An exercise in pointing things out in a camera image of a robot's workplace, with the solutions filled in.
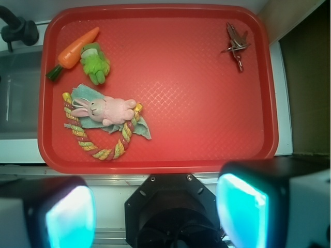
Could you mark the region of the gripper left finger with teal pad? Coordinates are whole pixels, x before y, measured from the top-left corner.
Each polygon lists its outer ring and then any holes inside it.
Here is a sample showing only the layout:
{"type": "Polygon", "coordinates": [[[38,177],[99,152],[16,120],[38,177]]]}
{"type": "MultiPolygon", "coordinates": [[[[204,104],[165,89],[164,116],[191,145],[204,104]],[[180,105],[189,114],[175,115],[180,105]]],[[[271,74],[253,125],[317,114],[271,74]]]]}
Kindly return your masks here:
{"type": "Polygon", "coordinates": [[[79,176],[1,182],[1,247],[91,247],[92,190],[79,176]]]}

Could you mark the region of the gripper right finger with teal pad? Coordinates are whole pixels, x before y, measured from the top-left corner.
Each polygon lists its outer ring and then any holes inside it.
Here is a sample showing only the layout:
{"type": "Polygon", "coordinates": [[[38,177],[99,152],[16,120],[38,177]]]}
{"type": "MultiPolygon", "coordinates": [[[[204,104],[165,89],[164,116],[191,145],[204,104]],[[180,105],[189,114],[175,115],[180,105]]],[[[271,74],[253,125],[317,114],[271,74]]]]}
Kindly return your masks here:
{"type": "Polygon", "coordinates": [[[228,162],[217,181],[216,208],[235,247],[330,247],[330,161],[228,162]]]}

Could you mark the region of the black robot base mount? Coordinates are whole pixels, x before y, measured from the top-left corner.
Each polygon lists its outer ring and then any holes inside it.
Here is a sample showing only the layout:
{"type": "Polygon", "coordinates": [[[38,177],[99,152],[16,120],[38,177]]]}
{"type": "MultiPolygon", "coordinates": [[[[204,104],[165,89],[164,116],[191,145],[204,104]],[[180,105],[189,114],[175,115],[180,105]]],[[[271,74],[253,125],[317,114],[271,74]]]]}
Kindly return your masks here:
{"type": "Polygon", "coordinates": [[[216,197],[192,174],[152,174],[126,200],[131,247],[228,247],[216,197]]]}

